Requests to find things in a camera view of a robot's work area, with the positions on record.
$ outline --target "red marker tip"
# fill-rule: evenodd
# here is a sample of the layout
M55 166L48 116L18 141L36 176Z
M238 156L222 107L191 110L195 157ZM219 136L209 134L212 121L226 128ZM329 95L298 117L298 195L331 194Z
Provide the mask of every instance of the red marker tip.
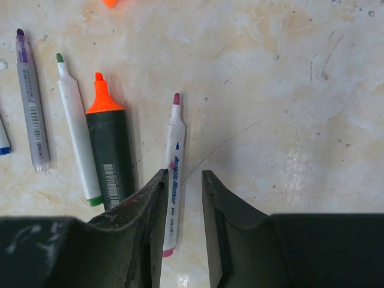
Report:
M180 105L180 94L176 93L175 97L173 98L173 105Z

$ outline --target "black plastic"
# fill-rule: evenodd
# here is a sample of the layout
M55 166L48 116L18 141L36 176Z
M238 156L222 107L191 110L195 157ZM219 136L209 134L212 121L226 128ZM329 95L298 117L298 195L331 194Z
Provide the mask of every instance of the black plastic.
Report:
M0 287L160 286L168 175L89 223L0 218Z
M87 114L104 208L108 210L135 192L125 112Z
M384 287L383 214L267 216L202 182L211 288Z

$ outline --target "pen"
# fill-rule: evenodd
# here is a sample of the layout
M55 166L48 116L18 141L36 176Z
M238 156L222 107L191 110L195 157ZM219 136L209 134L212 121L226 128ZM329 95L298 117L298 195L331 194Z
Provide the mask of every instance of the pen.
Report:
M32 59L31 48L21 29L17 30L16 49L17 73L19 74L32 164L36 172L47 171L50 166L50 157L37 84L36 67Z
M79 167L80 178L83 184L85 198L91 206L102 204L103 198L98 184L94 156L92 154L91 141L89 139L88 126L85 119L85 112L80 96L79 86L68 71L60 53L56 55L59 68L59 90L65 117L67 118L70 130L72 145L76 156L76 163Z
M86 112L96 171L108 210L135 192L124 107L108 93L107 82L95 75L95 101Z
M0 155L9 154L10 152L11 146L0 117Z
M169 257L173 254L178 235L181 172L185 139L185 125L181 121L180 113L180 94L176 93L173 99L170 123L167 125L165 162L168 169L169 184L163 257Z

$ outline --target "orange highlighter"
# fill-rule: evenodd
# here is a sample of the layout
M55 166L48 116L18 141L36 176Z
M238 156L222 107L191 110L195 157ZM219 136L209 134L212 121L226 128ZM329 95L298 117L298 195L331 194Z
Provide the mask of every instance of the orange highlighter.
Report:
M95 75L95 101L86 112L98 182L108 210L135 192L124 108L108 92L107 82Z
M103 0L104 4L106 4L109 8L114 6L117 1L118 0Z

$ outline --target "white label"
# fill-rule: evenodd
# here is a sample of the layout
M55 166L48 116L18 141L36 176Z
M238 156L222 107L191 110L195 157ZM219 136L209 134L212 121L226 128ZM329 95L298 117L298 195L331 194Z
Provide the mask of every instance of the white label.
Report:
M34 132L35 143L41 142L41 128L38 120L36 103L29 103L29 115L32 121L32 129Z
M104 177L107 185L108 196L109 196L109 200L112 208L120 203L115 167L113 164L104 164L103 169L104 169Z

